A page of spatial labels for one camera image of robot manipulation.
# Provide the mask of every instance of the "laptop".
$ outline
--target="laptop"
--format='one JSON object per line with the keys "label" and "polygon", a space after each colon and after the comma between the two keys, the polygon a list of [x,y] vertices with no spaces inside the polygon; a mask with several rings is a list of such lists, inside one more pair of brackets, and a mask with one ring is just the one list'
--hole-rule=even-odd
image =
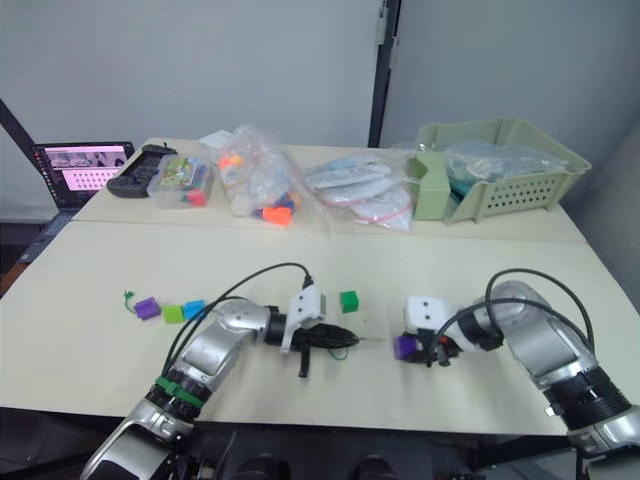
{"label": "laptop", "polygon": [[21,262],[33,262],[73,216],[118,174],[133,155],[131,142],[40,143],[33,160],[59,213],[27,247]]}

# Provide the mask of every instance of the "floor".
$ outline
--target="floor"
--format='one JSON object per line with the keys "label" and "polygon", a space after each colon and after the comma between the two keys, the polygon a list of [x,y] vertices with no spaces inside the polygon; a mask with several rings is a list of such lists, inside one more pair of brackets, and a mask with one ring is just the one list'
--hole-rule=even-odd
{"label": "floor", "polygon": [[[0,476],[5,480],[77,479],[90,453],[116,421],[96,426],[72,416],[2,409]],[[229,446],[223,479],[246,460],[268,452],[286,459],[292,480],[348,479],[357,463],[371,454],[385,458],[402,480],[440,480],[470,473],[464,455],[475,442],[441,434],[245,426],[234,430],[223,426],[202,433],[196,444],[198,453],[212,462]],[[71,462],[60,460],[68,457]],[[502,465],[482,474],[487,480],[569,480],[575,478],[574,462],[571,454],[560,455]]]}

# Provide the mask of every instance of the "blue cube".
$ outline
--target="blue cube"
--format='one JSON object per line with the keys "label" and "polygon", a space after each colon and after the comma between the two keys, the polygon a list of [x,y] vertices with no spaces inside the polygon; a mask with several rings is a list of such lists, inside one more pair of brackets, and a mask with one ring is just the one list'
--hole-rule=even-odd
{"label": "blue cube", "polygon": [[193,317],[205,307],[204,300],[194,300],[193,302],[187,302],[182,307],[182,313],[184,314],[184,318],[189,320],[193,320]]}

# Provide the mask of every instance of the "laptop screen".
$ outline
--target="laptop screen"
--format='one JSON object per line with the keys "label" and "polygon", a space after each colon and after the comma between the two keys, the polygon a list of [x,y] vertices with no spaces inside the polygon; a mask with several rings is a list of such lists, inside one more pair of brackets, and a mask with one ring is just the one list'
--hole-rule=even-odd
{"label": "laptop screen", "polygon": [[39,144],[32,149],[38,170],[60,209],[82,208],[133,153],[129,142]]}

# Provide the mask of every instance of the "plastic bag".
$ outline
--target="plastic bag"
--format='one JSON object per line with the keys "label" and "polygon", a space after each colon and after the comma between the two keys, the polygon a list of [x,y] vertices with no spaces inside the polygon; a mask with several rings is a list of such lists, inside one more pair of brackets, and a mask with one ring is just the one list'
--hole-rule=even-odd
{"label": "plastic bag", "polygon": [[324,212],[286,148],[250,125],[238,127],[222,148],[220,179],[235,216],[254,216],[281,226],[311,205]]}
{"label": "plastic bag", "polygon": [[412,152],[355,155],[325,163],[305,175],[334,217],[409,230],[413,201],[403,184]]}
{"label": "plastic bag", "polygon": [[564,170],[567,160],[526,145],[493,145],[471,141],[450,145],[444,151],[449,178],[465,183],[495,182],[503,178]]}

